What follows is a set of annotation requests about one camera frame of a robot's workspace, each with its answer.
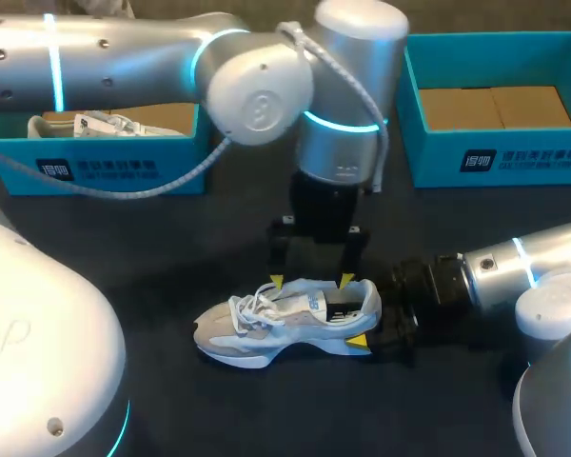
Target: box logo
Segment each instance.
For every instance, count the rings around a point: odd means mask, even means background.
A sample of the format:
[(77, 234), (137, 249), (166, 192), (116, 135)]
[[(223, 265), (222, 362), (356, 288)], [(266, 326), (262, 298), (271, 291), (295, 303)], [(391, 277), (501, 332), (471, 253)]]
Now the box logo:
[(461, 173), (489, 171), (497, 151), (494, 149), (469, 149), (461, 163)]
[(66, 159), (37, 159), (36, 165), (41, 173), (59, 181), (73, 181), (74, 175)]

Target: shoe logo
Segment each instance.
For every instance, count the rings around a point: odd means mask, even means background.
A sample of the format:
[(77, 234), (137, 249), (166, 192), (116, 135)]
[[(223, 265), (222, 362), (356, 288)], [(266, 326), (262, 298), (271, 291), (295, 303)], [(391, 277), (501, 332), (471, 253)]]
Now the shoe logo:
[(320, 308), (320, 303), (317, 301), (317, 297), (308, 297), (308, 307), (311, 309)]

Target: metal cylinder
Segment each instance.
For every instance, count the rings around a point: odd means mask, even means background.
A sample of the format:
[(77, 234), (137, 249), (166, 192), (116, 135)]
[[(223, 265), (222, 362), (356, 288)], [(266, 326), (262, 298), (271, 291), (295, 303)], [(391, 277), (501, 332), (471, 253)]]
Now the metal cylinder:
[(463, 260), (472, 300), (482, 312), (513, 307), (545, 273), (571, 266), (571, 224), (468, 252)]
[(208, 37), (241, 22), (0, 16), (0, 111), (115, 109), (197, 101), (189, 79)]
[[(324, 1), (308, 34), (364, 86), (386, 119), (400, 75), (406, 17), (375, 0)], [(359, 94), (324, 62), (311, 58), (315, 92), (298, 146), (300, 169), (336, 185), (372, 175), (377, 131)]]

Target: white sneaker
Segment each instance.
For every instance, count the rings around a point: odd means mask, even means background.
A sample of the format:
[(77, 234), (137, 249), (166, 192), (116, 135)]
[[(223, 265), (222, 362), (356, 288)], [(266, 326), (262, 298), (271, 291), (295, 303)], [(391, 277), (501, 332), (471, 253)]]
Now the white sneaker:
[(371, 281), (338, 290), (333, 281), (299, 279), (282, 290), (266, 284), (254, 295), (233, 296), (208, 309), (195, 321), (194, 341), (225, 364), (264, 368), (295, 343), (330, 354), (367, 355), (345, 340), (371, 330), (380, 319), (381, 297)]
[(48, 121), (33, 116), (28, 121), (28, 138), (78, 138), (93, 136), (182, 136), (171, 129), (144, 126), (119, 114), (87, 111), (69, 121)]
[(74, 136), (74, 121), (48, 121), (33, 116), (28, 121), (28, 138), (71, 138)]

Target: cable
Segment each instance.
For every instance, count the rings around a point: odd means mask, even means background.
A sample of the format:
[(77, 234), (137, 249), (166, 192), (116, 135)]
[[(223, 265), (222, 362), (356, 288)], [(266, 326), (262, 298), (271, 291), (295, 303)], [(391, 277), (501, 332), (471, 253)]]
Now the cable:
[(334, 70), (339, 76), (341, 76), (345, 82), (355, 91), (368, 113), (372, 117), (374, 123), (379, 127), (379, 158), (377, 159), (377, 167), (374, 171), (374, 177), (372, 178), (372, 190), (376, 193), (380, 192), (383, 186), (383, 170), (387, 159), (387, 153), (389, 150), (389, 133), (386, 126), (384, 125), (384, 118), (381, 110), (374, 102), (372, 97), (364, 89), (364, 86), (349, 73), (341, 64), (339, 64), (336, 59), (334, 59), (328, 52), (322, 48), (317, 42), (309, 38), (304, 32), (303, 28), (298, 22), (282, 22), (277, 26), (277, 31), (285, 33), (294, 40), (294, 45), (298, 50), (304, 49), (309, 51), (315, 57), (320, 59), (326, 65), (328, 65), (332, 70)]
[(92, 189), (86, 188), (84, 186), (78, 186), (76, 184), (67, 183), (64, 181), (59, 181), (58, 179), (52, 178), (45, 173), (41, 173), (35, 169), (28, 167), (27, 165), (22, 164), (16, 160), (11, 159), (10, 157), (0, 153), (0, 161), (6, 163), (11, 168), (16, 169), (25, 173), (27, 176), (31, 176), (33, 178), (39, 179), (44, 181), (52, 186), (56, 186), (57, 188), (65, 189), (70, 192), (80, 193), (82, 195), (87, 195), (89, 197), (96, 197), (96, 198), (105, 198), (110, 200), (139, 200), (141, 198), (149, 198), (154, 197), (156, 195), (161, 195), (162, 193), (169, 192), (170, 190), (174, 190), (183, 186), (188, 181), (196, 178), (199, 174), (204, 172), (206, 169), (211, 167), (218, 158), (222, 155), (225, 149), (230, 145), (231, 141), (228, 138), (222, 140), (216, 149), (206, 157), (206, 159), (197, 165), (194, 169), (186, 173), (184, 176), (179, 177), (178, 179), (171, 181), (170, 183), (163, 184), (158, 188), (148, 189), (148, 190), (138, 190), (135, 192), (111, 192), (108, 190), (99, 190), (99, 189)]

